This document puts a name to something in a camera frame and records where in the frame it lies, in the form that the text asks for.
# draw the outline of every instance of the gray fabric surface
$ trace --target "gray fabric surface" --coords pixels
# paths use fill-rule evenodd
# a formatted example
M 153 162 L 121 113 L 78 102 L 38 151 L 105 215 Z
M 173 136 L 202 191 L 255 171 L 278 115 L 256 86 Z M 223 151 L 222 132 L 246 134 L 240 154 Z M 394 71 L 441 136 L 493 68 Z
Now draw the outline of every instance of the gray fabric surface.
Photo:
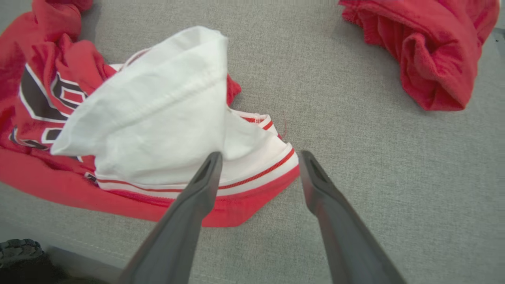
M 2 8 L 17 9 L 10 3 Z M 286 141 L 312 151 L 409 283 L 504 283 L 505 65 L 494 42 L 467 110 L 428 113 L 403 91 L 398 63 L 340 13 L 331 1 L 101 0 L 82 38 L 118 63 L 185 27 L 221 30 L 243 88 L 232 107 L 270 114 Z M 154 225 L 0 193 L 1 220 L 118 267 Z M 240 227 L 204 228 L 191 274 L 191 283 L 329 279 L 299 181 Z
M 505 29 L 505 8 L 501 6 L 500 15 L 498 17 L 498 22 L 496 23 L 497 28 Z

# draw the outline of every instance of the clothing pile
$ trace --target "clothing pile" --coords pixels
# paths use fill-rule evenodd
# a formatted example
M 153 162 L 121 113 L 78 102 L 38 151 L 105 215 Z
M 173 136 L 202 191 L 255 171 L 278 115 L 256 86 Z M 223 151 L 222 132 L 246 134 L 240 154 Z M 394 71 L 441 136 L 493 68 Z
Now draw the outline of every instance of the clothing pile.
M 404 90 L 427 111 L 459 111 L 470 101 L 482 45 L 498 20 L 498 0 L 340 0 L 344 20 L 365 42 L 400 63 Z
M 157 221 L 223 154 L 204 226 L 237 226 L 298 176 L 268 115 L 231 110 L 227 38 L 183 30 L 108 65 L 76 42 L 87 1 L 34 0 L 0 37 L 1 181 L 80 208 Z
M 425 110 L 468 103 L 496 0 L 341 0 L 365 41 L 399 62 Z M 33 0 L 0 36 L 0 180 L 53 202 L 158 221 L 207 155 L 223 154 L 203 226 L 237 226 L 298 176 L 268 115 L 229 108 L 227 38 L 183 30 L 108 65 L 77 41 L 92 0 Z

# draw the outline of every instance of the red towel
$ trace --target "red towel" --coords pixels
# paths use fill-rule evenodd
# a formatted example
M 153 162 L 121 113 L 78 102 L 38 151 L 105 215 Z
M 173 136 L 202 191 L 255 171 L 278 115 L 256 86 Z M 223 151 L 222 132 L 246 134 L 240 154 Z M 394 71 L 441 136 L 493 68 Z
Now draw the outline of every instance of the red towel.
M 405 91 L 427 111 L 466 107 L 482 45 L 498 20 L 498 0 L 341 0 L 342 17 L 365 42 L 400 62 Z

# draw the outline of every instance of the printed number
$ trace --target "printed number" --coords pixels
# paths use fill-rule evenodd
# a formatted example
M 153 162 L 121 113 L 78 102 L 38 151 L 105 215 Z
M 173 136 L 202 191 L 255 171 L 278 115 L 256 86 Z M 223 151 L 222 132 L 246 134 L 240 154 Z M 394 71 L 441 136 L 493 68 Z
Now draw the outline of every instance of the printed number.
M 50 90 L 51 94 L 48 94 L 35 72 L 26 64 L 23 76 L 21 77 L 19 97 L 33 119 L 65 123 L 72 111 L 87 98 L 87 95 L 79 88 L 77 83 L 62 79 L 59 72 L 56 73 Z M 58 110 L 49 96 L 53 96 L 64 106 L 68 107 L 68 113 Z M 42 133 L 40 141 L 35 141 L 31 139 L 18 139 L 18 128 L 15 126 L 9 139 L 19 145 L 48 150 L 48 147 L 43 144 L 53 144 L 61 130 L 62 128 L 57 127 L 46 128 Z

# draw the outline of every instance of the white cloth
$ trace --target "white cloth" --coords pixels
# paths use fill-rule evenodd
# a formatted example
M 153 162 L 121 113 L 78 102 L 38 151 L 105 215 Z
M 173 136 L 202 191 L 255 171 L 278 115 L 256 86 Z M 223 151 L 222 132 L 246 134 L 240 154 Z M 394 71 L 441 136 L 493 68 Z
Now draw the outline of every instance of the white cloth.
M 204 27 L 183 30 L 142 51 L 74 111 L 51 153 L 94 155 L 104 189 L 167 198 L 178 193 L 142 189 L 182 189 L 210 152 L 223 154 L 220 185 L 265 171 L 292 147 L 274 127 L 263 129 L 269 116 L 228 108 L 226 54 L 227 38 Z M 255 125 L 241 116 L 259 120 Z M 295 166 L 296 154 L 263 181 L 219 195 L 258 187 Z

